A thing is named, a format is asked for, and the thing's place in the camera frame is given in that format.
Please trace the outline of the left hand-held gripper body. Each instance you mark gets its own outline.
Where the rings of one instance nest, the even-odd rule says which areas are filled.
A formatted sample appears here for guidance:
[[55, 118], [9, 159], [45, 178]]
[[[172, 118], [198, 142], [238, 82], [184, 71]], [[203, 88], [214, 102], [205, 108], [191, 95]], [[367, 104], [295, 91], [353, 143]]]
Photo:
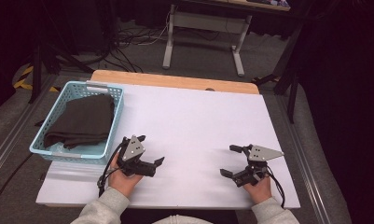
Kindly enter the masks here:
[[126, 176], [143, 175], [153, 177], [156, 173], [154, 163], [141, 160], [145, 153], [145, 147], [133, 135], [131, 138], [125, 137], [120, 144], [117, 164], [122, 173]]

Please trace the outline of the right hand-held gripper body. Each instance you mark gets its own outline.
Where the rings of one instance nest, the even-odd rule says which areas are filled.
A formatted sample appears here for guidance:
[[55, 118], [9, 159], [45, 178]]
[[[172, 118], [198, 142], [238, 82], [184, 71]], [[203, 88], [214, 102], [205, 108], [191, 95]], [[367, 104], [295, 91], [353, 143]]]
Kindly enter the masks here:
[[246, 146], [248, 152], [245, 153], [248, 165], [243, 171], [235, 175], [233, 180], [237, 187], [245, 184], [255, 185], [269, 172], [268, 161], [280, 158], [284, 155], [282, 151], [267, 147], [249, 145]]

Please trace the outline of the person's left hand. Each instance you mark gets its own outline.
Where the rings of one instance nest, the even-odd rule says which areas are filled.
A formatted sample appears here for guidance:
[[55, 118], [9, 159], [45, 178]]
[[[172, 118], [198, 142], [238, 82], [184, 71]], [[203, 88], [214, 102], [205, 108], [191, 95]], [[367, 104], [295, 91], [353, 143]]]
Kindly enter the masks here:
[[134, 191], [136, 185], [143, 179], [142, 175], [131, 175], [126, 176], [118, 169], [118, 154], [115, 155], [114, 159], [110, 163], [110, 167], [114, 168], [115, 171], [108, 177], [108, 186], [116, 189], [122, 193], [125, 197], [129, 198]]

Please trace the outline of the person's right hand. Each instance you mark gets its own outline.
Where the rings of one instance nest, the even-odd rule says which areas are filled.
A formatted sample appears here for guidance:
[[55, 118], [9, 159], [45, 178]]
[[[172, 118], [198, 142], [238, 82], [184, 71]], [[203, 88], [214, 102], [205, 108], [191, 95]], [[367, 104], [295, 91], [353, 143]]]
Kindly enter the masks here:
[[254, 186], [251, 184], [245, 184], [242, 187], [249, 194], [251, 200], [255, 204], [263, 203], [272, 196], [270, 178], [268, 176], [261, 179]]

